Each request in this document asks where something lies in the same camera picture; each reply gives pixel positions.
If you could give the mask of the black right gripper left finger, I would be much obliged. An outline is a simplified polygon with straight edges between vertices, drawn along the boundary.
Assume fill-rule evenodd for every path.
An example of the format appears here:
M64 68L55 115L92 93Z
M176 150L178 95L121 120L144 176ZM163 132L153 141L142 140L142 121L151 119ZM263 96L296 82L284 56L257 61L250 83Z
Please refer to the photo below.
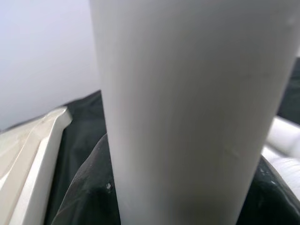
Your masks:
M62 201L62 224L120 224L107 135L75 174Z

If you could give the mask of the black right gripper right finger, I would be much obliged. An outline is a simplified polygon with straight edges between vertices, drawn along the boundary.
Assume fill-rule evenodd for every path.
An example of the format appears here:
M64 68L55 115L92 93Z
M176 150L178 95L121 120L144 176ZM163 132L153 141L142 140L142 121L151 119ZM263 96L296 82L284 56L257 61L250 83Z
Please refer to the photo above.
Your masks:
M274 167L261 157L243 204L243 224L299 223L300 201Z

